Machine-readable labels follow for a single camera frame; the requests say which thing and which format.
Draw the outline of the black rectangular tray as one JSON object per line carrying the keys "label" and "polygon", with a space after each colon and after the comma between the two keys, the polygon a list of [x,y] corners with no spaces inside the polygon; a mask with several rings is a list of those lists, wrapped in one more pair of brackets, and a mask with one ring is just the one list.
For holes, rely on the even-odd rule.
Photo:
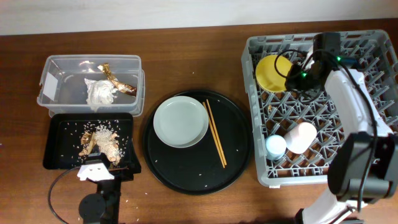
{"label": "black rectangular tray", "polygon": [[80,139],[85,131],[104,125],[119,136],[121,158],[127,143],[132,142],[133,117],[129,113],[80,113],[56,114],[50,121],[49,133],[43,158],[43,167],[48,170],[71,169],[83,163],[78,153],[83,149]]}

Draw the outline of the yellow bowl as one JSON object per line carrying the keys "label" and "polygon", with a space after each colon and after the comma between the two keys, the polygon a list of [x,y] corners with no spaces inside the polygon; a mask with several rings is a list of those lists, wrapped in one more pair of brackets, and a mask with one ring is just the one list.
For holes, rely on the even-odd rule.
{"label": "yellow bowl", "polygon": [[[262,58],[256,66],[256,80],[259,86],[266,91],[280,93],[286,90],[285,78],[280,76],[274,67],[276,55],[268,55]],[[285,57],[280,56],[277,61],[278,71],[287,76],[292,63]]]}

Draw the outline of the gold foil wrapper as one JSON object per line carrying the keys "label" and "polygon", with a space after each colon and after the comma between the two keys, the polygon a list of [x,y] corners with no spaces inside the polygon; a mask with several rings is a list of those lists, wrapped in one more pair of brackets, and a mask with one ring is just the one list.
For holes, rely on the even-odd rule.
{"label": "gold foil wrapper", "polygon": [[130,96],[136,96],[137,94],[137,88],[133,87],[131,85],[125,84],[120,82],[114,74],[111,72],[109,64],[104,63],[102,65],[98,65],[97,68],[103,72],[107,79],[122,93],[130,95]]}

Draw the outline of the pink cup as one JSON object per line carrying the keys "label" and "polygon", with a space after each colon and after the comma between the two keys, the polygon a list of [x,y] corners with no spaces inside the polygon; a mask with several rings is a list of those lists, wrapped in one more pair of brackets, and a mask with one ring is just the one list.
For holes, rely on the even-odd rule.
{"label": "pink cup", "polygon": [[302,122],[285,134],[284,139],[289,151],[295,154],[303,154],[316,136],[316,127],[312,123]]}

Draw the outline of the food scraps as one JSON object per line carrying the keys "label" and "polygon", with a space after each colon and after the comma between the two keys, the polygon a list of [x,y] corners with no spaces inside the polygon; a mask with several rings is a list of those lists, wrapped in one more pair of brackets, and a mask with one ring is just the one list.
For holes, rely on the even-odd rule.
{"label": "food scraps", "polygon": [[99,125],[91,132],[85,131],[80,142],[83,149],[78,153],[81,156],[88,156],[93,152],[95,146],[100,153],[105,154],[108,161],[117,166],[121,161],[119,142],[116,139],[119,135],[104,125]]}

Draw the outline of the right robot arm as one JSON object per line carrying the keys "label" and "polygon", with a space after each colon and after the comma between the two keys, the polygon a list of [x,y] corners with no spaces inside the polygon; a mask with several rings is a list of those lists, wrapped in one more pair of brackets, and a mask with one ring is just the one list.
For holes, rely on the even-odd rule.
{"label": "right robot arm", "polygon": [[353,212],[392,197],[397,188],[397,136],[380,117],[359,63],[340,50],[340,33],[317,34],[308,55],[313,64],[294,65],[285,81],[288,90],[302,93],[323,89],[346,138],[328,168],[327,189],[297,212],[295,223],[341,223]]}

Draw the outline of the clear plastic bin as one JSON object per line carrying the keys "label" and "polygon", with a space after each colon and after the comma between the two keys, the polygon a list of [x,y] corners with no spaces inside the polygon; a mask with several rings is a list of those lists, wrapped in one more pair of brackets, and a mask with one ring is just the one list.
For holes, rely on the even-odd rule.
{"label": "clear plastic bin", "polygon": [[[117,91],[111,104],[89,105],[85,80],[105,80],[98,68],[109,64],[111,73],[121,83],[137,88],[136,96]],[[145,73],[137,55],[78,54],[51,55],[46,59],[40,78],[37,103],[59,113],[130,113],[140,116],[145,101]]]}

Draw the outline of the grey plate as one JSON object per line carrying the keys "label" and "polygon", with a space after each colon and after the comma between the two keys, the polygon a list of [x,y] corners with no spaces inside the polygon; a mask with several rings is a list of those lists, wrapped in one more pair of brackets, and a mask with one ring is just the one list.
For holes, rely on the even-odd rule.
{"label": "grey plate", "polygon": [[186,148],[197,144],[205,136],[209,118],[198,100],[189,96],[173,96],[156,109],[153,127],[164,144]]}

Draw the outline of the round black tray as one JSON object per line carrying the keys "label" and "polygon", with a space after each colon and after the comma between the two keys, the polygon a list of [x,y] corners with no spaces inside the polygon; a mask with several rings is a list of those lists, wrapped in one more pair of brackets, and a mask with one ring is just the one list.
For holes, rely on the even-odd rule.
{"label": "round black tray", "polygon": [[187,195],[206,195],[235,182],[248,165],[254,143],[250,122],[242,109],[226,96],[211,90],[181,93],[199,102],[208,101],[226,158],[222,166],[210,131],[193,146],[175,148],[163,143],[150,115],[142,136],[147,166],[168,188]]}

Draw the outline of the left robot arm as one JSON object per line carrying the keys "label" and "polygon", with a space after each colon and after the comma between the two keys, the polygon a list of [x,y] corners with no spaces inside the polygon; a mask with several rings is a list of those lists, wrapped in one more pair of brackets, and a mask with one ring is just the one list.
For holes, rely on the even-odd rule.
{"label": "left robot arm", "polygon": [[118,223],[121,201],[121,184],[134,180],[141,173],[141,165],[131,141],[127,143],[120,168],[110,168],[105,154],[89,154],[78,171],[80,180],[96,184],[96,192],[85,196],[79,204],[79,214],[84,223]]}

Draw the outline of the wooden chopstick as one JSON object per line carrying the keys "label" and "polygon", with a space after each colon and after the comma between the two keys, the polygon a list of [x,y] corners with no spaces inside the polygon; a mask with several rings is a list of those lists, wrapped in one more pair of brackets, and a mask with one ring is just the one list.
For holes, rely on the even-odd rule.
{"label": "wooden chopstick", "polygon": [[208,120],[209,120],[208,124],[209,124],[210,130],[211,130],[211,134],[212,134],[212,136],[213,136],[213,140],[214,140],[214,142],[215,142],[215,146],[216,146],[217,151],[218,151],[218,155],[219,155],[219,157],[220,157],[221,165],[222,165],[222,167],[225,169],[225,166],[226,166],[226,165],[225,165],[225,163],[223,162],[223,159],[222,159],[222,156],[221,156],[221,149],[220,149],[220,147],[219,147],[218,140],[217,140],[217,138],[216,138],[216,134],[215,134],[215,131],[214,131],[214,129],[213,129],[212,122],[211,122],[211,118],[210,118],[210,115],[209,115],[208,110],[207,110],[207,108],[206,108],[205,102],[202,102],[202,105],[204,106],[205,111],[206,111],[206,113],[207,113],[207,115],[208,115]]}
{"label": "wooden chopstick", "polygon": [[211,110],[211,106],[210,106],[210,102],[209,102],[208,99],[206,99],[206,104],[207,104],[208,112],[209,112],[209,115],[210,115],[210,118],[211,118],[212,126],[213,126],[213,129],[215,131],[219,147],[221,149],[221,156],[222,156],[223,162],[227,166],[227,161],[226,161],[226,158],[225,158],[225,155],[224,155],[223,147],[221,145],[220,137],[219,137],[218,130],[217,130],[217,127],[216,127],[216,124],[215,124],[215,119],[214,119],[214,116],[213,116],[213,113],[212,113],[212,110]]}

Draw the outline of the blue cup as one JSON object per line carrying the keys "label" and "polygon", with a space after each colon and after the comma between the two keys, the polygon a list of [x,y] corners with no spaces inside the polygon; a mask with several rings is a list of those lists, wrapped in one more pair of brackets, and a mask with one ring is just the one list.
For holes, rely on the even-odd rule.
{"label": "blue cup", "polygon": [[287,144],[282,136],[271,135],[266,138],[265,147],[267,151],[266,158],[270,161],[276,161],[285,154]]}

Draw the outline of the white napkin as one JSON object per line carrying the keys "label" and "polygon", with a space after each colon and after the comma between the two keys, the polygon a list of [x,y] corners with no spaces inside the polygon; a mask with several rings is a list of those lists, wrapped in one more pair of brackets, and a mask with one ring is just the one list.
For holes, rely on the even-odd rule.
{"label": "white napkin", "polygon": [[96,81],[86,78],[85,84],[88,94],[86,102],[94,112],[97,112],[100,106],[112,104],[116,98],[114,94],[118,89],[109,80]]}

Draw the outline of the grey dishwasher rack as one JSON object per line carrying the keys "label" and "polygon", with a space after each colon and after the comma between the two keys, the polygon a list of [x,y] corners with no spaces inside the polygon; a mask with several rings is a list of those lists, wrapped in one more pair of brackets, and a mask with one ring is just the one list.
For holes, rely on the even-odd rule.
{"label": "grey dishwasher rack", "polygon": [[[365,132],[378,139],[397,132],[397,57],[383,30],[340,32],[332,49],[317,46],[320,34],[250,37],[241,57],[244,84],[249,97],[254,136],[257,179],[268,187],[319,184],[345,139]],[[320,86],[305,93],[275,90],[277,73],[261,85],[256,77],[266,57],[287,59],[300,65],[300,77],[310,77],[319,62],[330,67]],[[300,124],[310,123],[316,136],[308,149],[295,154],[285,150],[269,157],[266,142],[284,136]]]}

